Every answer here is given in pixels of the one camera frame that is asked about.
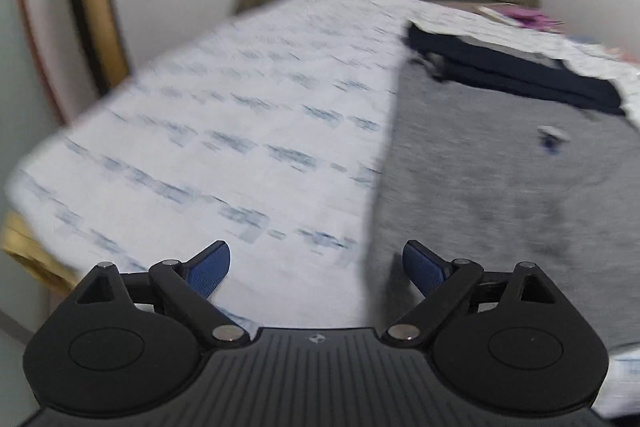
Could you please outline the grey and navy sweater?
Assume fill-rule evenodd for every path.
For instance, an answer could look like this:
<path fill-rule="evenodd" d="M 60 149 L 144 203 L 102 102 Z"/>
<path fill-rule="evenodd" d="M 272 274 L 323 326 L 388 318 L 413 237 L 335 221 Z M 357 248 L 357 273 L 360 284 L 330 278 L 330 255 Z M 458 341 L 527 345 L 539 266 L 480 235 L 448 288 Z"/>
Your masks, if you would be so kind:
<path fill-rule="evenodd" d="M 612 83 L 410 25 L 364 262 L 368 322 L 418 301 L 405 243 L 537 263 L 608 347 L 639 339 L 639 131 Z"/>

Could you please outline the white quilt with blue script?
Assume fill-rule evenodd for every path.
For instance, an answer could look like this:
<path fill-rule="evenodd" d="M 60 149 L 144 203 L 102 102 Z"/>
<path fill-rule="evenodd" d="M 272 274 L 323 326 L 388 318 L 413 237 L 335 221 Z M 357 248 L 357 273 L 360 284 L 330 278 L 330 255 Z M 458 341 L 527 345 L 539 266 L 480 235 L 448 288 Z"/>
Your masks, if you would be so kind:
<path fill-rule="evenodd" d="M 639 339 L 608 347 L 537 263 L 450 277 L 368 322 L 364 262 L 410 25 L 612 83 L 637 67 L 419 0 L 280 0 L 133 75 L 6 194 L 78 283 L 29 341 L 35 426 L 634 426 Z M 205 299 L 184 262 L 217 241 Z"/>

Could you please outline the yellow bed sheet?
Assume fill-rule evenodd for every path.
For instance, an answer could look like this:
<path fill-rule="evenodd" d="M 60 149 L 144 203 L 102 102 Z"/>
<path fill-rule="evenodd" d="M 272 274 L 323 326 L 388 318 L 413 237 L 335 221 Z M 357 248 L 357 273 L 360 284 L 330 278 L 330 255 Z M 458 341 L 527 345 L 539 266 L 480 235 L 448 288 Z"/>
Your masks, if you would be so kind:
<path fill-rule="evenodd" d="M 41 247 L 26 221 L 12 210 L 6 213 L 2 221 L 1 250 L 36 281 L 60 296 L 70 295 L 79 281 L 72 269 L 58 262 Z"/>

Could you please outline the purple cloth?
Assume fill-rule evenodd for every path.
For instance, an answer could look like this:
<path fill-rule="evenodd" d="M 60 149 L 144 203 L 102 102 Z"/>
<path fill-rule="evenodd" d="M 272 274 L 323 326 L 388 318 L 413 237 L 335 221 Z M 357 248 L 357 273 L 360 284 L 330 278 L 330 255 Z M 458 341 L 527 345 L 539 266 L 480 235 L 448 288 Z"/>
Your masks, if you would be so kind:
<path fill-rule="evenodd" d="M 526 8 L 525 6 L 506 6 L 502 9 L 502 12 L 505 16 L 516 20 L 528 29 L 554 31 L 562 25 L 559 20 L 554 20 L 540 9 Z"/>

